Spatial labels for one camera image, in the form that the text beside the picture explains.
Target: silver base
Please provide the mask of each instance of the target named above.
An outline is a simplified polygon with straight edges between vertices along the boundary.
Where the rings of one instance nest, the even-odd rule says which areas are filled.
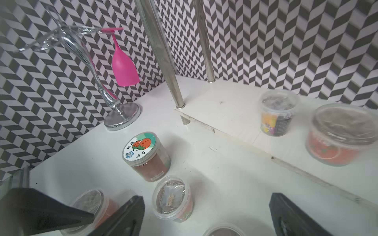
[[[108,130],[120,130],[131,125],[141,114],[141,108],[136,103],[127,103],[119,106],[124,112],[121,116],[116,111],[111,111],[105,117],[104,125]]]

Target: label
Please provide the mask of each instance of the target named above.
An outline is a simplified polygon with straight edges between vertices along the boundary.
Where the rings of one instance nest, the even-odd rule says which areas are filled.
[[[289,127],[292,116],[278,116],[270,113],[263,113],[261,116],[261,129],[273,136],[284,135]]]
[[[332,145],[331,143],[316,137],[313,133],[310,133],[307,145],[312,153],[321,159],[332,159],[340,155],[340,148]]]
[[[164,175],[164,171],[160,172],[157,176],[151,178],[150,180],[151,180],[151,181],[154,181],[155,179],[160,178],[162,175]]]
[[[156,144],[152,133],[142,133],[135,136],[123,150],[123,158],[128,161],[139,160],[149,153]]]

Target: checkered wallpaper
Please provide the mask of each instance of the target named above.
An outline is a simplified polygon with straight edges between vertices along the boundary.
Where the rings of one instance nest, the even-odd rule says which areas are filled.
[[[193,1],[155,3],[178,73],[205,79]],[[204,12],[216,79],[378,108],[377,1],[204,0]]]
[[[177,73],[190,78],[206,80],[206,68],[193,1],[155,0],[155,5]]]
[[[57,47],[48,52],[16,48],[56,27],[45,12],[52,5],[67,24],[124,27],[118,43],[134,61],[139,84],[119,87],[111,68],[108,35],[83,37],[102,83],[122,103],[164,81],[133,0],[13,0],[0,6],[0,180],[25,165],[37,165],[104,120],[111,110],[88,68]]]

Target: metal pole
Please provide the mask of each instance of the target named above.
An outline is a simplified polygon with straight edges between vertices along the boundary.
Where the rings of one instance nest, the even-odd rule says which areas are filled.
[[[205,14],[203,13],[203,0],[193,0],[195,19],[197,21],[200,42],[202,47],[202,54],[205,61],[206,74],[208,76],[208,82],[215,82],[214,70],[211,61],[210,44],[208,39],[208,30],[206,28]]]
[[[148,40],[150,42],[152,51],[155,54],[156,61],[163,73],[167,82],[173,100],[176,103],[177,109],[182,109],[185,106],[183,97],[178,87],[175,69],[172,65],[170,52],[168,52],[167,44],[165,43],[165,35],[161,31],[160,20],[157,17],[155,5],[152,6],[150,0],[136,0],[136,8],[138,9],[144,30],[146,31]],[[181,117],[183,124],[187,125],[190,121]]]

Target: clear plastic cup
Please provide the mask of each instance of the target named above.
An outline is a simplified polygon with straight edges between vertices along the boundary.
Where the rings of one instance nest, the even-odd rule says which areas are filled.
[[[80,194],[69,206],[94,214],[94,221],[88,225],[61,230],[65,236],[86,236],[119,208],[119,205],[101,190],[87,190]]]
[[[369,110],[345,104],[328,104],[310,118],[307,151],[333,166],[349,164],[378,140],[377,117]]]
[[[239,227],[230,223],[218,224],[208,229],[203,236],[247,236]]]
[[[180,189],[172,191],[175,186],[179,186]],[[164,213],[166,206],[173,207],[169,208],[169,211]],[[152,210],[154,214],[162,220],[172,220],[175,222],[186,221],[193,211],[192,193],[188,182],[177,176],[166,176],[163,178],[153,192]]]
[[[260,98],[261,130],[270,136],[282,136],[287,133],[299,98],[287,90],[270,90]]]
[[[133,137],[123,148],[122,158],[148,182],[161,179],[171,165],[167,151],[153,132]]]

